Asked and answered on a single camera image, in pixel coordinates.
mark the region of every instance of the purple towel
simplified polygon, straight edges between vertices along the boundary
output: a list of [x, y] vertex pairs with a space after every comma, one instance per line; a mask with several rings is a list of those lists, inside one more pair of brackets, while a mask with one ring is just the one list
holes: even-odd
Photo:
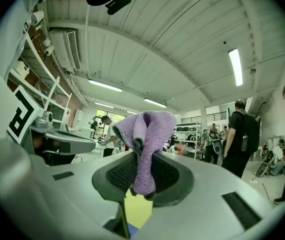
[[135, 193], [146, 196], [156, 190], [151, 173], [152, 155], [162, 151], [163, 145], [175, 129], [176, 117], [166, 111], [145, 111], [117, 122], [116, 135], [138, 157], [137, 175], [133, 184]]

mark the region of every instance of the fluorescent light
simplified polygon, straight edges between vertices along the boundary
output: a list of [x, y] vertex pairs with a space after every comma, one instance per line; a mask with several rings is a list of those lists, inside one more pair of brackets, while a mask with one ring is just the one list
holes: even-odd
[[109, 106], [109, 105], [101, 104], [101, 103], [98, 103], [98, 102], [95, 102], [95, 104], [100, 105], [100, 106], [104, 106], [104, 107], [107, 107], [107, 108], [114, 109], [114, 107], [113, 107], [113, 106]]
[[228, 52], [231, 64], [233, 67], [234, 78], [236, 79], [236, 86], [241, 86], [243, 84], [243, 71], [241, 58], [239, 57], [238, 50], [232, 49]]
[[113, 86], [110, 86], [110, 85], [107, 85], [107, 84], [104, 84], [104, 83], [101, 83], [101, 82], [97, 82], [97, 81], [94, 81], [94, 80], [88, 80], [89, 83], [93, 84], [93, 85], [96, 85], [96, 86], [101, 86], [101, 87], [105, 87], [105, 88], [108, 88], [108, 89], [111, 89], [111, 90], [114, 90], [116, 92], [122, 92], [123, 90], [120, 89], [120, 88], [116, 88], [116, 87], [113, 87]]
[[149, 99], [149, 98], [145, 98], [144, 101], [145, 101], [145, 102], [152, 103], [152, 104], [157, 105], [157, 106], [162, 107], [162, 108], [167, 108], [167, 106], [165, 106], [165, 105], [163, 105], [163, 104], [160, 104], [160, 103], [158, 103], [158, 102], [156, 102], [156, 101], [153, 101], [153, 100], [151, 100], [151, 99]]

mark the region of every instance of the yellow sticky note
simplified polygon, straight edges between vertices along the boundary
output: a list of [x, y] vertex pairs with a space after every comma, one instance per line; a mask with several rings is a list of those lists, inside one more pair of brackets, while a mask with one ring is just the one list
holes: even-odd
[[141, 229], [153, 212], [153, 202], [147, 201], [142, 195], [132, 196], [130, 190], [124, 199], [124, 210], [127, 222]]

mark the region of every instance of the white ceiling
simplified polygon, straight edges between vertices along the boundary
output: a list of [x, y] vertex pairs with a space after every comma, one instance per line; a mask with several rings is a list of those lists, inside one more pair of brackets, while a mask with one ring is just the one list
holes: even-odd
[[[78, 29], [85, 77], [124, 90], [74, 76], [90, 102], [159, 109], [150, 98], [174, 113], [191, 111], [269, 94], [285, 68], [285, 15], [271, 0], [133, 0], [112, 16], [77, 0], [49, 0], [46, 8], [50, 27]], [[238, 87], [233, 48], [243, 68]]]

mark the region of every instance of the window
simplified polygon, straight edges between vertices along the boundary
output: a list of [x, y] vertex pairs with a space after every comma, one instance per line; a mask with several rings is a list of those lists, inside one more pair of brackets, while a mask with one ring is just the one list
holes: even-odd
[[[125, 119], [127, 116], [122, 115], [122, 114], [116, 114], [116, 113], [112, 113], [112, 112], [108, 112], [105, 110], [101, 110], [101, 109], [97, 109], [96, 110], [96, 117], [98, 119], [101, 119], [103, 116], [109, 116], [115, 123]], [[108, 131], [109, 125], [100, 125], [98, 130], [97, 130], [97, 135], [98, 136], [102, 136], [102, 135], [106, 135], [107, 131]]]

